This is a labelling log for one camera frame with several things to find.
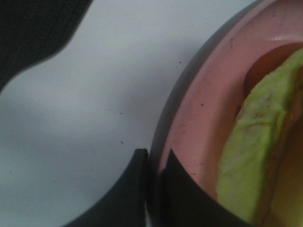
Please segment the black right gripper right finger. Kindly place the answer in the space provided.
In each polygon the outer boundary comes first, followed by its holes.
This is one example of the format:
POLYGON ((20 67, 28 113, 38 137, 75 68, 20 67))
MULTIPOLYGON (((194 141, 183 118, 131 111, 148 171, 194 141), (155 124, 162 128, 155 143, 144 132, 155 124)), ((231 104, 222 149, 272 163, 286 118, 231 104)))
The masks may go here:
POLYGON ((186 172, 173 150, 169 152, 162 181, 162 225, 164 227, 247 227, 186 172))

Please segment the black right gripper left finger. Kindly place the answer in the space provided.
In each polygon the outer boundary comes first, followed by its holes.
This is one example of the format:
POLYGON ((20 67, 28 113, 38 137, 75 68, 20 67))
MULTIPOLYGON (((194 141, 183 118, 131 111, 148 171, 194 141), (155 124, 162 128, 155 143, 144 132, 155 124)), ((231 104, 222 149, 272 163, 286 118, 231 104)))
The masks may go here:
POLYGON ((67 227, 144 227, 148 151, 139 148, 113 187, 67 227))

